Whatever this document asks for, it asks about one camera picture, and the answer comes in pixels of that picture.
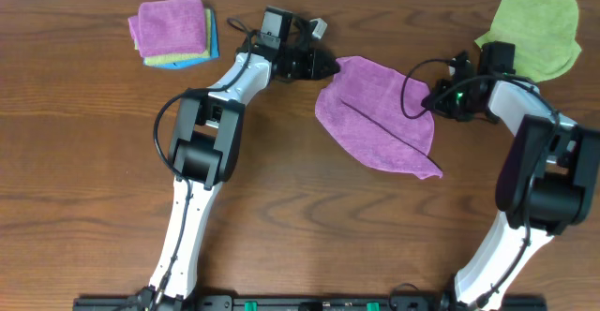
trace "wooden tabletop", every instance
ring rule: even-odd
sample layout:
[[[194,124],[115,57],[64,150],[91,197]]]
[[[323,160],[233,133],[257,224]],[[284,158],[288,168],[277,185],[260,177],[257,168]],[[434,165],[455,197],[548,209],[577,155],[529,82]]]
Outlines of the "wooden tabletop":
[[[67,310],[79,294],[130,294],[163,245],[173,177],[151,132],[160,106],[232,65],[238,16],[267,5],[321,17],[336,56],[407,72],[461,50],[478,56],[501,0],[203,0],[217,12],[221,57],[145,67],[128,16],[156,0],[0,0],[0,309]],[[542,94],[583,125],[600,122],[600,0],[577,0],[575,66]],[[432,85],[443,67],[416,78]],[[219,194],[199,284],[239,294],[386,295],[411,282],[440,291],[473,256],[496,214],[505,126],[435,118],[430,156],[443,178],[362,166],[314,115],[329,81],[273,82],[247,108],[240,158]],[[167,144],[174,110],[162,125]],[[600,202],[539,251],[509,289],[551,310],[600,304]]]

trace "light green cloth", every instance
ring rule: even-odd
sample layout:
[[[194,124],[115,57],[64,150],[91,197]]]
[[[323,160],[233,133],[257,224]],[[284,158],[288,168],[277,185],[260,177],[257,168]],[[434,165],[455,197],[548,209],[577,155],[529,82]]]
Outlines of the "light green cloth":
[[[202,53],[169,53],[169,54],[161,54],[156,56],[149,56],[143,59],[143,62],[150,66],[159,66],[163,64],[177,63],[190,59],[196,58],[209,58],[210,57],[210,43],[211,43],[211,9],[205,9],[204,14],[206,17],[206,50]],[[134,42],[135,50],[138,50],[138,43]]]
[[[575,0],[502,0],[489,32],[475,43],[515,44],[517,74],[547,81],[568,71],[578,59],[578,19]]]

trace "purple cloth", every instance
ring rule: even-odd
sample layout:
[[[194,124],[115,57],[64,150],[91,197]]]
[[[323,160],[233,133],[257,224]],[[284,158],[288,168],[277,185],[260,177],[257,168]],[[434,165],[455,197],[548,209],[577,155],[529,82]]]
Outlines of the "purple cloth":
[[[206,50],[203,2],[142,3],[138,16],[129,18],[129,31],[144,58],[169,53],[202,53]]]
[[[419,179],[440,170],[429,158],[431,113],[410,120],[400,109],[404,76],[363,57],[338,58],[341,71],[319,94],[315,114],[329,134],[354,158],[376,170],[412,173]],[[407,113],[418,113],[428,86],[409,80]]]

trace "green tape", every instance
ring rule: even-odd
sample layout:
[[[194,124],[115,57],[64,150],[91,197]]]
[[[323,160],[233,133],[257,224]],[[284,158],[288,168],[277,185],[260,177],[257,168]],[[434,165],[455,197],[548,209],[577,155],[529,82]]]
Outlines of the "green tape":
[[[245,311],[257,311],[258,308],[259,308],[259,305],[256,302],[246,302],[244,304]]]
[[[367,303],[367,311],[379,311],[379,303]]]

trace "cloth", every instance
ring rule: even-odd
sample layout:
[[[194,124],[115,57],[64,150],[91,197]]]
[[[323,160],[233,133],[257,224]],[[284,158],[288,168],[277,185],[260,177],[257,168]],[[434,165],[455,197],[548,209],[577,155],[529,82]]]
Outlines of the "cloth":
[[[404,76],[363,57],[338,58],[341,68],[319,94],[315,114],[351,156],[376,170],[442,177],[428,158],[433,140],[431,113],[410,120],[400,109]],[[417,113],[428,86],[409,80],[405,109]]]
[[[169,64],[157,65],[154,67],[160,68],[168,68],[168,69],[180,69],[184,67],[191,67],[196,64],[201,64],[204,62],[208,62],[215,58],[218,58],[218,35],[217,35],[217,19],[215,17],[215,12],[211,12],[211,35],[210,35],[210,57],[208,58],[194,58],[189,60],[184,60],[180,62],[174,62]]]
[[[206,9],[204,11],[205,17],[206,17],[206,42],[210,43],[210,39],[211,39],[211,10],[210,9]],[[206,46],[206,50],[204,50],[204,52],[202,53],[169,53],[169,54],[161,54],[161,55],[156,55],[156,56],[150,56],[150,57],[146,57],[143,58],[143,63],[153,67],[153,66],[157,66],[157,65],[164,65],[164,64],[170,64],[170,63],[175,63],[175,62],[181,62],[181,61],[185,61],[185,60],[190,60],[190,59],[196,59],[196,58],[210,58],[210,45]]]
[[[169,53],[203,53],[206,24],[201,0],[145,2],[129,18],[129,31],[141,57]]]
[[[502,0],[489,32],[475,43],[515,44],[517,74],[547,81],[568,71],[581,52],[578,18],[576,0]]]

